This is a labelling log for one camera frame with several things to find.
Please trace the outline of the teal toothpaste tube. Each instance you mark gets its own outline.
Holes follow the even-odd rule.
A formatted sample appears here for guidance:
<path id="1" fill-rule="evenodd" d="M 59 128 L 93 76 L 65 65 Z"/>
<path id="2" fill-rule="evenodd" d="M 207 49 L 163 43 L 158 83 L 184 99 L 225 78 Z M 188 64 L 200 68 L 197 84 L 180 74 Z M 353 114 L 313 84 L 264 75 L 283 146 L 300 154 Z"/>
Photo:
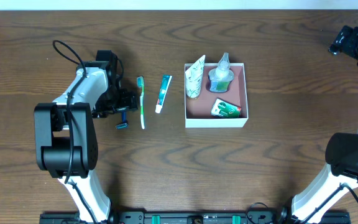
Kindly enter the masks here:
<path id="1" fill-rule="evenodd" d="M 163 77 L 162 77 L 162 83 L 161 83 L 161 86 L 160 86 L 160 91 L 159 91 L 159 94 L 158 94 L 157 104 L 156 104 L 156 107 L 155 107 L 155 112 L 158 113 L 158 114 L 161 113 L 161 110 L 163 108 L 165 97 L 167 95 L 167 91 L 168 91 L 168 88 L 169 88 L 170 83 L 172 81 L 172 78 L 173 77 L 171 75 L 163 75 Z"/>

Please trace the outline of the blue disposable razor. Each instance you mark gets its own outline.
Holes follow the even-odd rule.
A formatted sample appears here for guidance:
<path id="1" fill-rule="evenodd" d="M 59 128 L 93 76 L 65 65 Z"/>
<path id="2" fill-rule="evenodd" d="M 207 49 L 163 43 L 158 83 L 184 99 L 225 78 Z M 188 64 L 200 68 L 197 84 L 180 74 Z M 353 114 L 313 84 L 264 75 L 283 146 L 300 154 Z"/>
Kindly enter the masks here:
<path id="1" fill-rule="evenodd" d="M 116 125 L 116 129 L 124 129 L 124 128 L 127 128 L 127 127 L 128 127 L 127 113 L 122 112 L 121 113 L 121 122 Z"/>

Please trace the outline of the white cream shampoo tube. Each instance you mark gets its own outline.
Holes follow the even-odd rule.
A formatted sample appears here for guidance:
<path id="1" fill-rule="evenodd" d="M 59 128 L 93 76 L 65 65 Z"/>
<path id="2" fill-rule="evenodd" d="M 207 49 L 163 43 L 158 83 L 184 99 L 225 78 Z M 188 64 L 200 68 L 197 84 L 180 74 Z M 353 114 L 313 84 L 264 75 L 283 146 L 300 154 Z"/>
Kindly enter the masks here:
<path id="1" fill-rule="evenodd" d="M 205 58 L 205 55 L 201 56 L 185 72 L 186 96 L 190 99 L 196 99 L 201 93 Z"/>

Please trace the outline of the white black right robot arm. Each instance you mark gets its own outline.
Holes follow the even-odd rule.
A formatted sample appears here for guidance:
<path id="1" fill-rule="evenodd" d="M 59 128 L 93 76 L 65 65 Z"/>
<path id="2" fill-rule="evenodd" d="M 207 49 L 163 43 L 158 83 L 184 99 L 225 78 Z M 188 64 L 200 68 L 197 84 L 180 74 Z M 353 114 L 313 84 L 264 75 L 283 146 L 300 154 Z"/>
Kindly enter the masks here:
<path id="1" fill-rule="evenodd" d="M 329 47 L 336 55 L 344 53 L 357 61 L 358 27 L 344 26 Z M 325 164 L 301 193 L 295 195 L 276 217 L 276 223 L 349 223 L 349 216 L 330 208 L 358 188 L 357 133 L 335 133 L 325 152 Z"/>

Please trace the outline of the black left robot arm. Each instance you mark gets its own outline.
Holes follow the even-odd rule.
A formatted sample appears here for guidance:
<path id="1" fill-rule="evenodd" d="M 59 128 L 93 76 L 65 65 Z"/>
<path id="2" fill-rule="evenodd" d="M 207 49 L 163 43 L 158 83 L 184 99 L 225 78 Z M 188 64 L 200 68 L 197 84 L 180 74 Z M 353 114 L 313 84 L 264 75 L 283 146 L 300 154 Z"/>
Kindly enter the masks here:
<path id="1" fill-rule="evenodd" d="M 67 90 L 34 109 L 36 161 L 63 184 L 76 213 L 43 213 L 40 223 L 112 223 L 111 201 L 96 173 L 98 142 L 93 120 L 137 110 L 136 94 L 121 88 L 122 62 L 110 50 L 80 62 Z"/>

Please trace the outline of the white box pink interior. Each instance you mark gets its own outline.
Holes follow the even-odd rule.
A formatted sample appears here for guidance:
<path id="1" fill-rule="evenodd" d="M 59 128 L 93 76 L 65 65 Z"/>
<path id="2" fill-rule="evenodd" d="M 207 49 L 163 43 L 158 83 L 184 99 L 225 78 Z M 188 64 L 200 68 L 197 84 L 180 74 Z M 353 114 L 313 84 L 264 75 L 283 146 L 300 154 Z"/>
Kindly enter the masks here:
<path id="1" fill-rule="evenodd" d="M 216 63 L 204 65 L 201 93 L 197 99 L 185 98 L 186 128 L 241 128 L 249 119 L 246 75 L 243 63 L 232 63 L 234 79 L 225 93 L 209 91 L 209 71 L 216 68 Z M 213 116 L 211 110 L 215 101 L 221 99 L 241 108 L 238 118 L 220 118 Z"/>

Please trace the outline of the green Dettol soap bar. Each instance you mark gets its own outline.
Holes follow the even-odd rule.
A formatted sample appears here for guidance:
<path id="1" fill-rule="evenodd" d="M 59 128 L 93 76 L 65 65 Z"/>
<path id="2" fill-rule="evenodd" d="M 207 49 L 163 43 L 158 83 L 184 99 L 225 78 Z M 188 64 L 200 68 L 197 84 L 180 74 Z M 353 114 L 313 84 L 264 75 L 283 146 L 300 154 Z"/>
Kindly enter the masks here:
<path id="1" fill-rule="evenodd" d="M 211 109 L 211 115 L 222 118 L 238 118 L 241 110 L 241 107 L 217 98 Z"/>

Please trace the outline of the green white toothbrush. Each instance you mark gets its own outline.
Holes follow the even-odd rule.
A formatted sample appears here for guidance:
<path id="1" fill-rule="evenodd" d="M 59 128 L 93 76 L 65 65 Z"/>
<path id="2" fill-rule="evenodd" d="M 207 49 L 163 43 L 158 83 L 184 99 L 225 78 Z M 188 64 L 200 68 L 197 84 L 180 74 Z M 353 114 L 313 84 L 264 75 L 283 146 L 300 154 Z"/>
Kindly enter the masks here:
<path id="1" fill-rule="evenodd" d="M 137 86 L 141 89 L 139 101 L 140 101 L 140 124 L 141 128 L 145 129 L 145 119 L 144 119 L 144 78 L 143 76 L 137 77 Z"/>

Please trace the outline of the clear pump soap bottle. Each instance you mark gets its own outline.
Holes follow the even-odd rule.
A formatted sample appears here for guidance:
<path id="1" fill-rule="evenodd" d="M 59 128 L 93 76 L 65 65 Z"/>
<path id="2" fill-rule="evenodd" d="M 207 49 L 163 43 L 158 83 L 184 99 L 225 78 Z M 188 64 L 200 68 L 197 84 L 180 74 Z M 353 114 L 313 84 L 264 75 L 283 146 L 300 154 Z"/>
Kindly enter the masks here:
<path id="1" fill-rule="evenodd" d="M 216 68 L 209 71 L 209 90 L 215 93 L 228 91 L 230 83 L 234 79 L 234 72 L 230 69 L 229 54 L 225 52 Z"/>

